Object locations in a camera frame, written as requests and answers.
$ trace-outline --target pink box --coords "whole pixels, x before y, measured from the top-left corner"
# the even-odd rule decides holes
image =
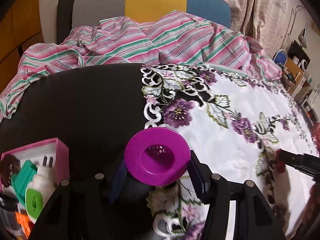
[[[60,184],[60,182],[64,179],[70,178],[69,148],[58,138],[47,139],[5,152],[2,154],[1,160],[7,154],[12,154],[18,160],[20,160],[21,167],[26,160],[30,160],[35,165],[42,165],[44,156],[48,157],[48,165],[49,158],[53,157],[52,168],[55,171],[55,181],[57,185]],[[4,188],[0,181],[0,192],[2,191],[15,195],[14,190],[11,186],[8,188]]]

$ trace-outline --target black lid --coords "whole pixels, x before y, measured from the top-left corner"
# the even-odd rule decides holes
[[[18,206],[18,200],[8,195],[0,193],[0,208],[7,211],[16,211]]]

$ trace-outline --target purple bowl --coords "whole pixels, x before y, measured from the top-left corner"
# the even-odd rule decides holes
[[[180,134],[164,127],[138,132],[124,150],[124,163],[131,175],[153,186],[168,185],[179,179],[189,161],[188,143]]]

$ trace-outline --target silver screw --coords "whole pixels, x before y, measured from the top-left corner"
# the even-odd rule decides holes
[[[104,175],[102,173],[98,173],[94,176],[96,179],[103,179]]]
[[[254,182],[252,180],[247,180],[246,184],[249,187],[253,187],[254,186]]]
[[[61,186],[67,186],[67,185],[69,185],[69,180],[65,179],[61,181]]]
[[[221,176],[220,176],[218,173],[212,174],[211,177],[212,177],[213,179],[215,179],[215,180],[221,179]]]

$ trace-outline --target green plastic object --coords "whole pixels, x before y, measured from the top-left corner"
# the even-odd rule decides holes
[[[34,219],[38,219],[43,210],[43,198],[39,191],[28,188],[26,192],[26,209]]]
[[[12,174],[11,176],[11,185],[16,193],[17,199],[24,207],[26,207],[26,188],[35,174],[37,174],[37,167],[31,161],[26,160],[18,175]]]

